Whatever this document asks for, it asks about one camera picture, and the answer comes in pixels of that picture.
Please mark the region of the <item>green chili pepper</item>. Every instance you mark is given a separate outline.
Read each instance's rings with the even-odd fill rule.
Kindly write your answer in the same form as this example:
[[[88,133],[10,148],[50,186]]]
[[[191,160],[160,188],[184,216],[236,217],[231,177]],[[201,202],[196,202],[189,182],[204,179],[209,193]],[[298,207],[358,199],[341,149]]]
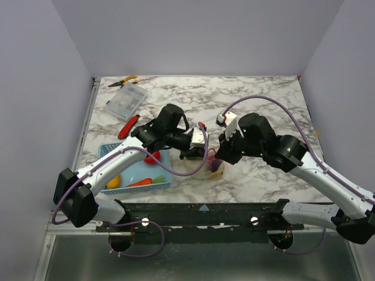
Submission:
[[[196,160],[199,160],[200,158],[199,157],[186,157],[186,160],[188,161],[196,161]]]

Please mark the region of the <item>purple onion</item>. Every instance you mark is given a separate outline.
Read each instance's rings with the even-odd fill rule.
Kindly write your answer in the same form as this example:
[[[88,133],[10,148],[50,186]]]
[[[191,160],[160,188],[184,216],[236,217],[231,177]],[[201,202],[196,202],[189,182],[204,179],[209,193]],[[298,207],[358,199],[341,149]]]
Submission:
[[[215,173],[220,168],[222,164],[222,160],[213,158],[209,163],[207,168],[212,172]]]

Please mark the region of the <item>clear zip top bag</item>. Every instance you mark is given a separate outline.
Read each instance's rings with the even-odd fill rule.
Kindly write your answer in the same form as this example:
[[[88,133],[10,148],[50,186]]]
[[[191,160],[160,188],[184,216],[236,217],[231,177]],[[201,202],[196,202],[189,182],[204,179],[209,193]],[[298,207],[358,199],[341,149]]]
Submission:
[[[224,174],[225,163],[215,157],[215,148],[208,150],[207,159],[204,166],[196,173],[192,175],[194,179],[205,180],[219,178]],[[201,158],[184,158],[183,165],[187,172],[195,170],[202,162]]]

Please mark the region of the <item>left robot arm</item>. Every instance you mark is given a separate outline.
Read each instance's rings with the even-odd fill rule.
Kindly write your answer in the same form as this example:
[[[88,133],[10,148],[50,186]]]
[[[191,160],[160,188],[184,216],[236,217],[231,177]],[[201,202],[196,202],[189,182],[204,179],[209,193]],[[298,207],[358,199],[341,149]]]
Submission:
[[[60,172],[53,196],[56,207],[52,223],[62,223],[56,219],[61,211],[76,228],[96,220],[109,223],[117,231],[126,230],[130,217],[125,205],[118,200],[99,198],[98,194],[115,176],[165,146],[181,152],[202,148],[207,153],[209,134],[205,125],[200,122],[194,128],[186,125],[181,129],[178,127],[181,120],[187,120],[183,109],[167,104],[157,118],[136,127],[101,159],[77,171],[66,168]]]

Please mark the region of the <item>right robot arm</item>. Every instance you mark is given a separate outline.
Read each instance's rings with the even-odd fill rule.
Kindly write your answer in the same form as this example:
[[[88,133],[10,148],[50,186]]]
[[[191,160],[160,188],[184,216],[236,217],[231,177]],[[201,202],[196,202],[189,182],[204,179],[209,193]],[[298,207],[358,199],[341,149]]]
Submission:
[[[315,225],[335,230],[361,245],[374,235],[374,194],[327,166],[305,142],[292,135],[277,135],[267,118],[256,113],[241,118],[231,112],[221,113],[216,122],[225,128],[219,136],[218,159],[234,165],[244,156],[259,157],[331,200],[329,204],[278,200],[269,216],[274,228]]]

